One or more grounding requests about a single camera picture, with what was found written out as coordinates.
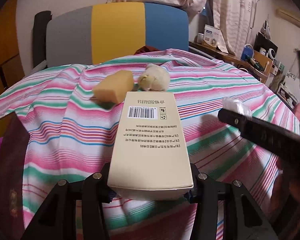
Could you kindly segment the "large beige carton box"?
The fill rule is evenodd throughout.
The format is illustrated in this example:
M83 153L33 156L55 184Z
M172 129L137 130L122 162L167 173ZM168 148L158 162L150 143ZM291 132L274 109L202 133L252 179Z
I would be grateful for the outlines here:
M173 93L126 94L107 185L120 197L135 200L175 200L193 188Z

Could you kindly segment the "clear plastic ball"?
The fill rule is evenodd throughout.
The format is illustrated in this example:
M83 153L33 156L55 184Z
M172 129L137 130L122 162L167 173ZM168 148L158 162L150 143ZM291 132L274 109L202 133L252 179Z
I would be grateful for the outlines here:
M241 100L233 99L230 97L224 97L222 100L224 109L233 111L235 113L252 117L252 112L248 106L246 106Z

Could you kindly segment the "yellow sponge block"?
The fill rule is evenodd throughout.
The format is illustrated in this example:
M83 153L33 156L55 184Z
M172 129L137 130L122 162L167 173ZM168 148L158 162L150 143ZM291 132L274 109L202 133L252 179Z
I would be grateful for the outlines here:
M93 88L93 95L99 102L122 103L127 92L134 88L133 73L129 70L119 70L108 75Z

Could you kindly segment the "wooden side shelf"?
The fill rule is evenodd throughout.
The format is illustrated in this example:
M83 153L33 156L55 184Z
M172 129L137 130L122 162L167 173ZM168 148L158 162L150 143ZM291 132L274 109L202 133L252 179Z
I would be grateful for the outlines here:
M216 48L210 46L203 46L195 42L189 42L189 49L193 49L196 51L200 50L202 53L205 53L215 59L222 60L226 63L233 63L237 68L244 68L247 71L253 73L255 76L257 76L262 83L266 83L266 80L268 79L268 75L255 69L247 61L243 61L239 57L236 57L232 54L226 54L217 50Z

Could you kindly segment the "striped pink green tablecloth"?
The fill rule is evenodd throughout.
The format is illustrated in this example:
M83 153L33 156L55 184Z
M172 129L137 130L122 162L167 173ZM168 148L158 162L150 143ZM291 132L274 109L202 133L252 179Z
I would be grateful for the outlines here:
M0 95L0 119L14 112L30 138L23 173L25 228L60 179L85 179L111 159L122 105L102 106L92 89L106 76L147 64L171 78L190 161L213 179L241 180L272 220L290 211L281 239L300 239L300 178L279 158L242 139L217 113L226 96L248 105L255 117L300 134L300 121L264 84L219 60L168 49L98 65L52 67L19 81Z

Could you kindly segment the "gold metal tin box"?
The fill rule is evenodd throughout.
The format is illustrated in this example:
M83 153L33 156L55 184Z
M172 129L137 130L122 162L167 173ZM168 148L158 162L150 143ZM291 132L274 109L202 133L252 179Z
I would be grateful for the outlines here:
M5 128L0 145L0 231L7 239L20 239L24 230L23 173L30 135L17 114L0 119Z

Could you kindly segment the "blue white fan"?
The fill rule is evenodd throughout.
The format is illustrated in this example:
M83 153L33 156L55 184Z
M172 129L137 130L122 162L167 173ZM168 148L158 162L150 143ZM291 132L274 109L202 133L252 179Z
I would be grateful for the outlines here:
M245 61L247 56L250 58L254 57L254 49L251 44L246 44L243 48L242 55L241 55L241 60Z

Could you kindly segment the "white box on shelf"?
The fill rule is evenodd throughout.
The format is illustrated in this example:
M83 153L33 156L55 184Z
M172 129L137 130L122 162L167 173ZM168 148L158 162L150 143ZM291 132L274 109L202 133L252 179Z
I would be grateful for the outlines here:
M207 44L213 48L217 48L217 43L219 40L220 30L208 24L204 27L203 32L203 44Z

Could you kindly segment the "wooden wardrobe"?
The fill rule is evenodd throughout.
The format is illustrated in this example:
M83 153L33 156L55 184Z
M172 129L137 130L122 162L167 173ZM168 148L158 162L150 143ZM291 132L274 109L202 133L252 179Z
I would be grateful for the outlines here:
M18 47L16 9L17 0L7 0L0 9L0 95L25 76Z

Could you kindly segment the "grey yellow blue chair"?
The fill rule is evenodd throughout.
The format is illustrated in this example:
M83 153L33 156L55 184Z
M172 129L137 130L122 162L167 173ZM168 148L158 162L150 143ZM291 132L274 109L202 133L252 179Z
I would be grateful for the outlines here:
M155 3L107 3L64 13L47 24L48 67L99 64L142 47L188 50L187 13Z

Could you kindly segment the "black rolled mat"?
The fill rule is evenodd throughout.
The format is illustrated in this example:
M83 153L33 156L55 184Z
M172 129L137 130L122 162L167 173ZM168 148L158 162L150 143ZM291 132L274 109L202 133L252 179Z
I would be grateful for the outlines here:
M32 61L36 67L46 60L46 30L52 20L51 11L45 10L34 16L32 29Z

